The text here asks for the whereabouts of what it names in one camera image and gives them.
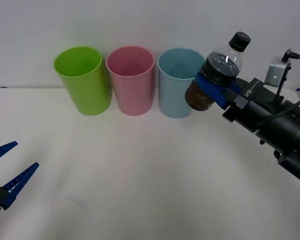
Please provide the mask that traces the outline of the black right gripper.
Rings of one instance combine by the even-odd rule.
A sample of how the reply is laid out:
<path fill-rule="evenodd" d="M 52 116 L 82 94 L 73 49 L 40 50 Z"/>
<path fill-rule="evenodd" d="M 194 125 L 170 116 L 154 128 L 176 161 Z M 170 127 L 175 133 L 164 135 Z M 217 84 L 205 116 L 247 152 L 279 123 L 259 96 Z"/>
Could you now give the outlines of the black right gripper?
<path fill-rule="evenodd" d="M 270 91 L 254 78 L 242 87 L 243 80 L 235 77 L 227 86 L 208 80 L 203 73 L 195 76 L 195 110 L 207 111 L 214 103 L 224 110 L 223 117 L 229 122 L 236 121 L 254 133 L 261 122 L 277 112 L 282 97 Z"/>

